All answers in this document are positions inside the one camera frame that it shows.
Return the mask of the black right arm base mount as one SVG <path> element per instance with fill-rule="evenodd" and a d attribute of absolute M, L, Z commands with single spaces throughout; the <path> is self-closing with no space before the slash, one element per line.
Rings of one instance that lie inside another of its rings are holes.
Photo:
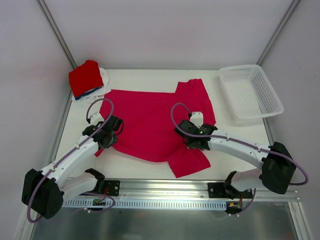
<path fill-rule="evenodd" d="M 232 186 L 224 186 L 223 182 L 209 182 L 207 183 L 208 196 L 211 199 L 251 199 L 253 197 L 253 191 L 245 190 L 238 191 Z"/>

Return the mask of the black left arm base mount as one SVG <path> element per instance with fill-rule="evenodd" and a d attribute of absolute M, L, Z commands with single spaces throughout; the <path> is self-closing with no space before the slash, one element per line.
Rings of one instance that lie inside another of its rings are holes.
<path fill-rule="evenodd" d="M 118 197 L 120 194 L 120 185 L 121 182 L 119 180 L 105 179 L 100 193 L 111 197 Z"/>

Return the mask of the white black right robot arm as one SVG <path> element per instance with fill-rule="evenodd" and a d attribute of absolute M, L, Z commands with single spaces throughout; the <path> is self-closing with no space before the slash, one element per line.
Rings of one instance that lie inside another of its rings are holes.
<path fill-rule="evenodd" d="M 223 183 L 227 198 L 238 198 L 246 190 L 261 187 L 284 195 L 291 185 L 297 167 L 280 142 L 258 144 L 229 135 L 210 124 L 197 127 L 189 120 L 182 120 L 174 131 L 190 149 L 222 152 L 254 166 L 251 170 L 230 172 Z"/>

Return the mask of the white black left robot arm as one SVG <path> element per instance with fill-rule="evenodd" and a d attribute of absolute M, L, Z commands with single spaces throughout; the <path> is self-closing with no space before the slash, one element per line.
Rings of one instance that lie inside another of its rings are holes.
<path fill-rule="evenodd" d="M 50 219 L 63 204 L 79 195 L 105 192 L 105 176 L 93 168 L 80 176 L 70 175 L 97 152 L 112 147 L 124 129 L 124 121 L 114 115 L 103 120 L 99 113 L 87 118 L 89 125 L 76 143 L 60 158 L 41 170 L 31 169 L 24 177 L 21 201 L 31 211 Z"/>

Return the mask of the crimson pink t-shirt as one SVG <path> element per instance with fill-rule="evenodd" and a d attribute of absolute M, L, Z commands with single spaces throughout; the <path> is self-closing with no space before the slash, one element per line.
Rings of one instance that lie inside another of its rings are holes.
<path fill-rule="evenodd" d="M 211 164 L 202 151 L 188 149 L 175 133 L 175 124 L 187 119 L 188 111 L 202 112 L 205 123 L 216 124 L 213 105 L 201 79 L 179 82 L 174 93 L 112 90 L 105 95 L 114 104 L 113 115 L 122 119 L 124 130 L 113 148 L 152 163 L 167 162 L 176 178 L 191 175 Z"/>

